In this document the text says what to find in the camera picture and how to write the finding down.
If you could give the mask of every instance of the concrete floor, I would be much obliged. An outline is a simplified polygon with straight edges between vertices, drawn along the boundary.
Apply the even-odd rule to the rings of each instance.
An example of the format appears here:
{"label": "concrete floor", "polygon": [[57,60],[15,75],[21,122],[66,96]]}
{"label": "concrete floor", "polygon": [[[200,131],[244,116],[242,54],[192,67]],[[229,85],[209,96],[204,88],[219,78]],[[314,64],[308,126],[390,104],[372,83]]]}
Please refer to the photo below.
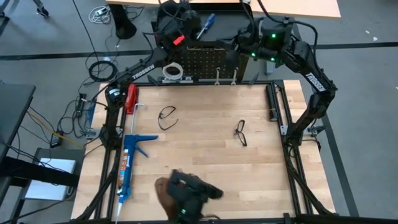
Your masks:
{"label": "concrete floor", "polygon": [[[313,24],[320,34],[320,44],[346,44],[395,41],[398,36],[398,2],[394,0],[350,0],[338,1],[342,19],[298,20]],[[96,25],[88,22],[87,14],[103,1],[76,1],[80,13],[93,39],[96,50],[106,51],[105,38],[110,35],[112,25]],[[0,55],[55,54],[91,52],[92,48],[85,30],[69,0],[44,1],[50,12],[50,19],[36,15],[31,1],[21,1],[13,12],[3,35],[0,36]],[[154,9],[146,9],[134,21],[139,31],[150,31],[149,18]],[[307,42],[313,41],[313,34],[300,27],[300,33]],[[114,50],[115,37],[108,40]],[[143,36],[122,40],[119,50],[147,50]],[[351,185],[359,214],[362,217],[398,218],[398,180],[396,170],[398,157],[398,76],[395,71],[398,51],[396,48],[319,50],[318,63],[326,74],[335,81],[339,91],[328,111],[343,164]],[[119,68],[130,66],[143,56],[118,57]],[[249,62],[246,78],[261,70],[259,62]],[[5,83],[30,83],[36,85],[32,106],[41,112],[53,125],[63,114],[66,104],[76,97],[80,83],[88,77],[85,58],[51,60],[0,61],[0,80]],[[278,69],[269,78],[301,79],[288,69]],[[308,97],[311,89],[303,83]],[[83,91],[88,96],[96,93],[98,84]],[[23,125],[41,134],[40,129],[25,118]],[[19,130],[21,149],[33,154],[37,147],[46,143]],[[322,159],[331,188],[336,211],[347,215],[340,183],[331,159],[324,134],[320,136]],[[64,148],[73,148],[66,144]],[[18,194],[18,188],[11,188],[0,208],[0,221],[9,218],[10,208]],[[53,202],[31,200],[25,203],[22,214],[42,208]],[[26,223],[65,222],[70,218],[73,202],[65,202],[44,212],[26,217]]]}

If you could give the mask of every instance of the chair wheel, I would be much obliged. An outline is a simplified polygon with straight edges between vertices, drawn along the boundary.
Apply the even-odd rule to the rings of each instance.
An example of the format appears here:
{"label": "chair wheel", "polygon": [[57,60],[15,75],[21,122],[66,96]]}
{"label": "chair wheel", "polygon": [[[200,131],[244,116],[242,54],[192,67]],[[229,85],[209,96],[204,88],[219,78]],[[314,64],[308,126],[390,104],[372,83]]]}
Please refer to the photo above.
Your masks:
{"label": "chair wheel", "polygon": [[42,7],[41,9],[37,8],[36,11],[45,18],[49,16],[49,12],[44,7]]}

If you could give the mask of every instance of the white tape roll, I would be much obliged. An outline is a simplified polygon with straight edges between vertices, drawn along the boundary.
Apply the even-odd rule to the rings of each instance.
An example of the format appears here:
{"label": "white tape roll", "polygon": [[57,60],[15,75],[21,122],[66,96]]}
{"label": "white tape roll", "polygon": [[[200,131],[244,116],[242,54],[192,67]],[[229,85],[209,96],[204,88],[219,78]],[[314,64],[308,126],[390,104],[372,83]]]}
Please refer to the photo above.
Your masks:
{"label": "white tape roll", "polygon": [[[176,69],[178,69],[180,71],[180,73],[176,74],[176,75],[172,75],[169,72],[167,72],[167,69],[170,67],[174,67]],[[178,80],[182,77],[184,70],[182,69],[182,66],[178,63],[172,62],[169,65],[166,65],[163,67],[163,75],[164,77],[170,79],[170,80]]]}

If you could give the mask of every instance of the black eyeglasses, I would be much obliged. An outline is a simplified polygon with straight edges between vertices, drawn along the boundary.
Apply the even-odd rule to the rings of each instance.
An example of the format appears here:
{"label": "black eyeglasses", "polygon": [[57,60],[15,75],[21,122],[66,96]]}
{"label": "black eyeglasses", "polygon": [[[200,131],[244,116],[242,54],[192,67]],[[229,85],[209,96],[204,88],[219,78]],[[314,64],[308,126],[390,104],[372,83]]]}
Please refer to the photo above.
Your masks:
{"label": "black eyeglasses", "polygon": [[[166,115],[164,116],[163,112],[164,110],[166,110],[167,108],[171,108],[172,110]],[[161,128],[161,130],[166,131],[167,129],[171,128],[172,126],[174,126],[175,124],[177,124],[178,119],[174,122],[174,124],[170,125],[167,128],[163,128],[162,125],[160,125],[160,120],[170,116],[170,114],[172,114],[174,111],[176,110],[175,106],[166,106],[165,108],[162,109],[162,111],[160,111],[158,117],[157,117],[157,124],[159,125],[159,127]]]}
{"label": "black eyeglasses", "polygon": [[235,129],[234,135],[238,136],[239,140],[242,143],[242,146],[248,146],[248,143],[246,142],[246,137],[244,137],[244,134],[242,132],[243,131],[243,127],[244,127],[244,123],[245,123],[244,120],[240,120],[239,121],[238,127]]}

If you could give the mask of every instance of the wooden desk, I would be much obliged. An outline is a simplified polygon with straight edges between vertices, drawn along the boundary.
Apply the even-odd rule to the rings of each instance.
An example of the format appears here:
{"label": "wooden desk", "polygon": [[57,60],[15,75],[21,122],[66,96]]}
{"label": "wooden desk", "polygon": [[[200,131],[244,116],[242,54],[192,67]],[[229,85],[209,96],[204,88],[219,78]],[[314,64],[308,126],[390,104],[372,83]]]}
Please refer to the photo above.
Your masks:
{"label": "wooden desk", "polygon": [[[235,3],[239,0],[191,0],[192,3]],[[158,0],[106,0],[108,4],[159,5]],[[269,13],[290,16],[340,18],[337,0],[262,0]],[[263,14],[257,0],[250,3],[253,12]]]}
{"label": "wooden desk", "polygon": [[[275,218],[288,212],[294,216],[279,127],[269,121],[264,89],[265,85],[140,87],[139,102],[146,109],[138,109],[134,133],[156,134],[159,138],[140,143],[149,158],[138,153],[134,158],[132,196],[125,202],[119,221],[165,220],[154,182],[169,176],[171,169],[196,174],[224,190],[221,200],[205,205],[204,214]],[[300,82],[285,81],[285,89],[295,121],[306,108]],[[105,103],[104,95],[98,100]],[[162,131],[157,116],[165,106],[177,107],[165,119],[165,126],[177,118],[178,123]],[[94,128],[100,127],[104,118],[103,107],[96,106]],[[127,116],[126,133],[130,133],[131,118]],[[246,120],[248,147],[242,147],[233,136],[240,119]],[[99,144],[91,143],[87,151]],[[308,186],[327,209],[334,210],[317,145],[303,142],[300,152]],[[79,216],[95,195],[103,158],[104,149],[99,148],[84,160],[72,218]],[[103,214],[108,196],[104,197]]]}

